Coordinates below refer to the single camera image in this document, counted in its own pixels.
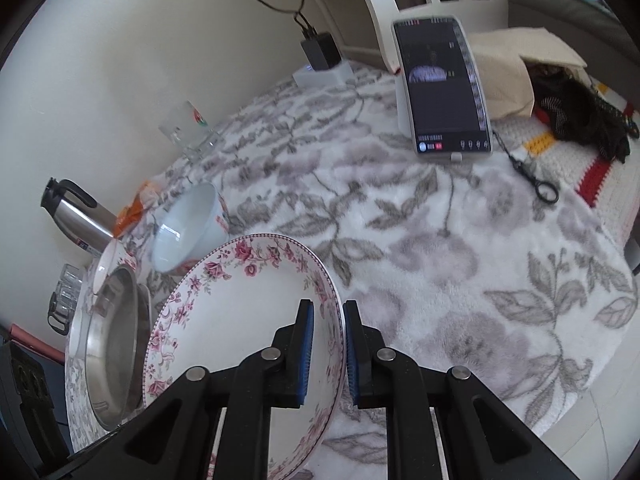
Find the glass cup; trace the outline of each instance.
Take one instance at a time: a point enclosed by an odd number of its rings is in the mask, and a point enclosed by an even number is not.
[[[202,160],[220,140],[220,134],[211,129],[188,101],[171,108],[158,127],[191,162]]]
[[[77,267],[64,264],[60,273],[60,282],[70,286],[73,290],[80,292],[82,286],[82,272]]]
[[[72,310],[76,309],[78,303],[78,292],[72,287],[63,282],[58,282],[56,287],[56,296],[59,303],[63,303],[66,306],[71,307]]]

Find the metal screw head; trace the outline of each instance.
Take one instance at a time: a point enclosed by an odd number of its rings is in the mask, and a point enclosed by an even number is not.
[[[381,361],[393,361],[396,358],[396,352],[391,348],[381,348],[376,355]]]
[[[202,366],[192,366],[187,370],[187,379],[190,381],[200,381],[204,377],[205,369]]]
[[[278,357],[280,357],[280,350],[273,346],[270,346],[269,348],[265,348],[262,352],[260,352],[260,357],[262,357],[265,361],[275,361]]]
[[[451,375],[453,375],[456,379],[464,381],[465,379],[471,377],[471,371],[469,371],[469,368],[465,366],[454,366],[451,369]]]

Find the yellow stripe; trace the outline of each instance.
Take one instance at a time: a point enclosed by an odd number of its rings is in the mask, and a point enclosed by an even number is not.
[[[533,137],[528,142],[524,143],[525,149],[533,156],[538,156],[540,153],[546,152],[556,143],[556,138],[550,131],[546,131],[543,134],[539,134]]]

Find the black speaker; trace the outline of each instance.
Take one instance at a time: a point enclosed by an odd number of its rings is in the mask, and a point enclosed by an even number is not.
[[[15,447],[39,476],[66,463],[69,450],[53,414],[44,370],[15,342],[0,346],[0,413]]]

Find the red stripe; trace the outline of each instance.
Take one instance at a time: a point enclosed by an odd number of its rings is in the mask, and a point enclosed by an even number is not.
[[[634,114],[634,111],[635,111],[634,106],[629,101],[627,101],[625,110],[622,113],[625,115],[625,117],[632,117]]]
[[[598,156],[584,174],[584,178],[582,179],[577,192],[589,207],[595,207],[600,187],[602,186],[607,173],[609,173],[610,167],[610,162],[607,162]]]
[[[542,124],[546,124],[546,126],[549,126],[549,124],[551,124],[551,120],[549,120],[549,115],[539,106],[533,107],[533,114],[538,118],[538,120]]]

